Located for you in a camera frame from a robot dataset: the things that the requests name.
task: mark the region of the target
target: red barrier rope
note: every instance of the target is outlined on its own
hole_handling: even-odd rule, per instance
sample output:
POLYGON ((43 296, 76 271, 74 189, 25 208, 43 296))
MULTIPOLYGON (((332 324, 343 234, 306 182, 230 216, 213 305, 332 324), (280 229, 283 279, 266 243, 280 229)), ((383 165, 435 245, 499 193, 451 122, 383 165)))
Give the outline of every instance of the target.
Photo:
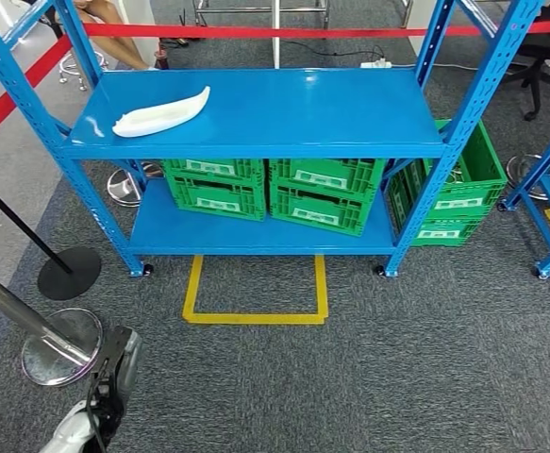
MULTIPOLYGON (((69 38, 64 36, 34 62, 30 69, 25 72, 25 76, 28 77, 28 80, 29 80, 31 86, 36 87, 54 68, 55 64, 59 63, 69 49, 71 49, 69 38)), ((4 92, 0 96, 0 124, 14 109, 15 103, 10 99, 10 96, 7 92, 4 92)))
MULTIPOLYGON (((424 36, 424 28, 261 28, 253 26, 181 26, 181 25, 114 25, 84 24, 89 36, 210 38, 210 39, 337 39, 337 38, 406 38, 424 36)), ((550 33, 550 21, 533 24, 529 33, 550 33)), ((480 31, 471 25, 451 25, 447 36, 477 36, 480 31)))
MULTIPOLYGON (((339 38, 406 38, 424 36, 423 28, 346 28, 323 30, 316 28, 258 28, 251 26, 180 26, 180 25, 108 25, 84 24, 89 36, 126 37, 175 37, 209 39, 339 39, 339 38)), ((533 24, 529 33, 550 33, 550 21, 533 24)), ((480 31, 470 25, 451 25, 447 36, 478 36, 480 31)), ((35 87, 47 75, 71 48, 66 36, 61 38, 40 57, 25 73, 35 87)), ((7 93, 0 96, 0 124, 4 121, 15 104, 7 93)))

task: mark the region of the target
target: person's leg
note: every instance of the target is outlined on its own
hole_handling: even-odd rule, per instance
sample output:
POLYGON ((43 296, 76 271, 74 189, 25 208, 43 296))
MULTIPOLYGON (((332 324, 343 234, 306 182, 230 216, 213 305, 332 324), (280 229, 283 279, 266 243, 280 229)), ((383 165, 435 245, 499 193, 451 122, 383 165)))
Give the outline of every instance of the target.
MULTIPOLYGON (((92 0, 87 4, 85 10, 95 17, 98 17, 105 24, 123 24, 117 9, 109 2, 109 0, 92 0)), ((136 48, 136 44, 132 38, 113 38, 123 44, 126 49, 138 58, 141 59, 141 54, 138 53, 138 49, 136 48)))
MULTIPOLYGON (((95 24, 96 20, 95 18, 90 16, 87 12, 86 12, 83 9, 77 9, 78 14, 80 14, 80 18, 82 20, 82 22, 85 23, 89 23, 89 24, 95 24)), ((115 40, 114 38, 111 38, 108 36, 93 36, 92 41, 95 42, 96 45, 100 47, 101 49, 104 50, 104 52, 114 57, 114 59, 118 59, 119 61, 121 61, 122 63, 127 64, 128 66, 130 66, 134 69, 147 69, 148 65, 142 61, 140 57, 131 52, 129 49, 126 47, 125 45, 122 44, 121 42, 119 42, 117 40, 115 40)))

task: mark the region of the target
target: silver stanchion base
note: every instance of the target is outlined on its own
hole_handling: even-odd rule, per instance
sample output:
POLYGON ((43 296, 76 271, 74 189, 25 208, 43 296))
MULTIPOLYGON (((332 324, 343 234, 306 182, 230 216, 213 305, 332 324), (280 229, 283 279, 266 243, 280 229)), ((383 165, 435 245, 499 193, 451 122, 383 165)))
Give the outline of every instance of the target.
MULTIPOLYGON (((525 154, 523 156, 514 156, 510 159, 506 166, 506 173, 509 185, 516 187, 522 178, 525 177, 530 168, 539 163, 541 156, 538 154, 525 154)), ((530 198, 535 200, 547 200, 547 194, 543 192, 540 186, 534 186, 529 193, 530 198)))
POLYGON ((78 365, 31 336, 23 346, 23 373, 32 382, 46 386, 67 385, 89 372, 103 343, 103 328, 98 318, 84 309, 65 309, 52 313, 46 320, 74 344, 86 352, 90 360, 78 365))
MULTIPOLYGON (((148 178, 163 177, 163 171, 157 163, 142 162, 142 166, 148 178)), ((120 206, 137 208, 141 204, 141 193, 122 168, 109 177, 107 181, 107 192, 120 206)))

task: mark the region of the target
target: cable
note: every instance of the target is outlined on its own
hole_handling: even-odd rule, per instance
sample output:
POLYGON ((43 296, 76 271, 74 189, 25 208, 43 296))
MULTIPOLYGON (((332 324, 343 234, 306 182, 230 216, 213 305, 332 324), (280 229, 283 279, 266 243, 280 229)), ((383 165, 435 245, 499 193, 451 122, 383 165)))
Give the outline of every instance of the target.
POLYGON ((88 396, 86 398, 86 412, 88 413, 88 420, 90 422, 90 427, 92 429, 92 432, 94 432, 95 437, 96 437, 96 443, 98 444, 98 448, 100 448, 102 453, 107 453, 107 449, 104 447, 104 444, 103 444, 101 433, 96 425, 96 420, 95 420, 95 417, 92 415, 92 406, 92 396, 94 396, 96 389, 98 388, 98 383, 100 383, 102 374, 103 371, 101 370, 100 373, 98 373, 92 383, 92 385, 90 385, 90 390, 88 391, 88 396))
POLYGON ((327 53, 327 52, 319 52, 318 50, 314 50, 312 47, 310 47, 310 45, 304 44, 304 42, 286 41, 286 40, 282 40, 281 42, 284 42, 285 44, 295 44, 295 45, 299 45, 301 47, 307 48, 307 49, 310 50, 310 52, 313 52, 313 54, 320 55, 322 57, 347 57, 349 55, 364 55, 364 54, 367 54, 367 55, 371 55, 371 57, 374 57, 374 55, 379 55, 379 56, 383 58, 383 52, 381 50, 381 47, 380 47, 379 45, 377 45, 377 44, 375 44, 374 46, 373 50, 357 50, 356 52, 342 52, 342 53, 333 52, 333 53, 327 53), (375 51, 376 48, 378 48, 379 51, 380 51, 380 53, 376 53, 376 51, 375 51))
MULTIPOLYGON (((440 67, 440 68, 457 68, 457 69, 463 69, 466 71, 478 71, 478 68, 472 68, 469 66, 462 66, 460 64, 445 64, 445 63, 434 63, 434 66, 440 67)), ((415 67, 414 64, 392 64, 392 67, 393 68, 414 68, 415 67)))

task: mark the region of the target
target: crate label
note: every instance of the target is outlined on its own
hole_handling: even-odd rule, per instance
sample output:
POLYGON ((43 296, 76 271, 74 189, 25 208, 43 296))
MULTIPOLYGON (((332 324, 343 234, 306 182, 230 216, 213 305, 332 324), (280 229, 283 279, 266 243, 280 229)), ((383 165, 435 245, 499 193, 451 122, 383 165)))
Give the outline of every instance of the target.
POLYGON ((294 209, 291 215, 304 220, 313 220, 321 224, 333 225, 334 227, 339 226, 339 217, 337 215, 327 215, 320 212, 313 212, 312 210, 301 210, 300 208, 294 209))
POLYGON ((239 203, 209 200, 208 198, 197 198, 196 206, 199 206, 199 208, 209 208, 211 210, 230 210, 231 212, 241 212, 241 207, 239 206, 239 203))
POLYGON ((294 179, 302 182, 310 182, 321 186, 333 187, 335 189, 348 189, 348 179, 345 177, 333 177, 327 175, 319 175, 318 173, 304 172, 298 170, 294 179))
POLYGON ((484 198, 469 198, 468 200, 439 201, 434 207, 435 210, 453 210, 455 208, 476 208, 482 206, 484 198))
POLYGON ((222 165, 221 163, 202 162, 200 160, 186 160, 187 170, 196 172, 215 173, 217 175, 234 176, 235 167, 233 165, 222 165))
POLYGON ((417 239, 459 239, 461 230, 454 231, 429 231, 422 229, 419 232, 417 239))

